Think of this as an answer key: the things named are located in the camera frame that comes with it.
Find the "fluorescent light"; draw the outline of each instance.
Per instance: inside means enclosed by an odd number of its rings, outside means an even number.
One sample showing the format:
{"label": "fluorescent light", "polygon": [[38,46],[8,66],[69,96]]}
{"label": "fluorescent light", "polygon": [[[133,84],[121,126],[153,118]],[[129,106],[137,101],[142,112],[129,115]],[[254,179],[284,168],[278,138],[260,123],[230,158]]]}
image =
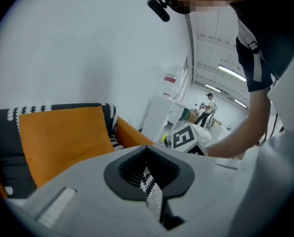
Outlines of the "fluorescent light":
{"label": "fluorescent light", "polygon": [[224,72],[227,72],[227,73],[233,75],[233,76],[236,77],[236,78],[239,78],[239,79],[242,80],[242,81],[247,81],[247,80],[246,80],[244,77],[242,77],[241,75],[237,74],[236,72],[233,72],[232,70],[230,70],[230,69],[228,69],[228,68],[223,67],[222,65],[219,65],[218,68],[219,68],[220,70],[223,70]]}
{"label": "fluorescent light", "polygon": [[246,106],[244,104],[240,103],[238,100],[235,99],[235,102],[237,102],[238,104],[240,104],[240,105],[242,105],[243,107],[246,108]]}
{"label": "fluorescent light", "polygon": [[220,93],[220,90],[219,90],[219,89],[215,89],[214,87],[212,87],[212,86],[209,86],[209,85],[207,85],[207,84],[205,84],[205,86],[206,86],[206,87],[208,87],[208,88],[211,88],[211,89],[213,89],[213,90],[216,90],[217,92],[219,92],[219,93]]}

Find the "white cabinet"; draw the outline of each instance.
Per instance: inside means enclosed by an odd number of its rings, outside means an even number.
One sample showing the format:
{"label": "white cabinet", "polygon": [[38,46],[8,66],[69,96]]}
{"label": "white cabinet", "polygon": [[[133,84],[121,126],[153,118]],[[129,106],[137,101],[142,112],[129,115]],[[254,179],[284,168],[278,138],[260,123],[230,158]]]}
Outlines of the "white cabinet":
{"label": "white cabinet", "polygon": [[169,115],[172,113],[173,106],[174,101],[172,99],[156,95],[152,99],[141,133],[153,142],[157,142]]}
{"label": "white cabinet", "polygon": [[153,142],[158,142],[167,121],[173,124],[171,131],[174,130],[184,108],[181,103],[156,95],[151,102],[141,133]]}

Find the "white strap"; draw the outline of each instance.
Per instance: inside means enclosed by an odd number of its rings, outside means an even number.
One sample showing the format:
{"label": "white strap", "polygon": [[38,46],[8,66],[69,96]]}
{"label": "white strap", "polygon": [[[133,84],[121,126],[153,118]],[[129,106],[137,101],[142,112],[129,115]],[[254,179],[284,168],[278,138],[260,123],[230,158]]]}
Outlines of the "white strap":
{"label": "white strap", "polygon": [[[245,24],[238,20],[238,40],[242,45],[249,48],[250,50],[255,50],[258,48],[258,42],[254,34],[249,30]],[[253,80],[262,81],[262,66],[261,66],[261,56],[260,51],[258,53],[253,53]]]}
{"label": "white strap", "polygon": [[214,108],[211,109],[210,113],[214,116],[214,114],[212,113],[213,110],[216,108],[216,103],[214,103]]}
{"label": "white strap", "polygon": [[262,81],[262,67],[261,67],[260,52],[253,53],[253,61],[254,61],[253,80],[261,82]]}

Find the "man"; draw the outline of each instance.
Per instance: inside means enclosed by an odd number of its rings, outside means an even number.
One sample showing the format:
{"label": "man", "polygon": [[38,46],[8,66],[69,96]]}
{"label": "man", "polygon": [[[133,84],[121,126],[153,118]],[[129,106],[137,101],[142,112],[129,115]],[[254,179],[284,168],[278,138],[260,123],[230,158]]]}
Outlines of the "man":
{"label": "man", "polygon": [[180,13],[196,11],[200,7],[223,6],[230,4],[238,19],[254,34],[257,50],[262,56],[258,79],[254,78],[255,52],[236,39],[239,62],[243,66],[250,92],[250,112],[248,118],[229,136],[207,148],[213,157],[230,158],[245,152],[254,146],[267,129],[270,116],[270,100],[267,93],[272,85],[271,73],[278,79],[294,55],[294,30],[286,17],[286,5],[292,0],[166,0]]}
{"label": "man", "polygon": [[212,97],[212,94],[208,93],[206,96],[210,100],[210,103],[208,105],[204,105],[205,111],[194,122],[194,124],[198,124],[201,120],[203,120],[202,124],[201,124],[201,127],[204,127],[204,125],[206,123],[206,120],[210,116],[210,113],[211,113],[212,109],[216,106],[216,103],[215,103],[214,98]]}

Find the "yellow object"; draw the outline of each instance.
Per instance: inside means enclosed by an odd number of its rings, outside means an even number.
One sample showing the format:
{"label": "yellow object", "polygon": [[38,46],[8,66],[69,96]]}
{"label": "yellow object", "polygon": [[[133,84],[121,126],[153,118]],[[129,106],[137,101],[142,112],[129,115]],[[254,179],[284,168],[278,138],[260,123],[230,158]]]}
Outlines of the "yellow object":
{"label": "yellow object", "polygon": [[167,137],[167,135],[168,135],[168,133],[165,133],[165,134],[162,136],[162,139],[161,139],[161,141],[164,141],[164,140],[165,140],[165,138]]}
{"label": "yellow object", "polygon": [[198,115],[196,115],[195,113],[190,113],[189,117],[188,117],[188,121],[190,123],[195,123],[197,121],[197,119],[199,118]]}

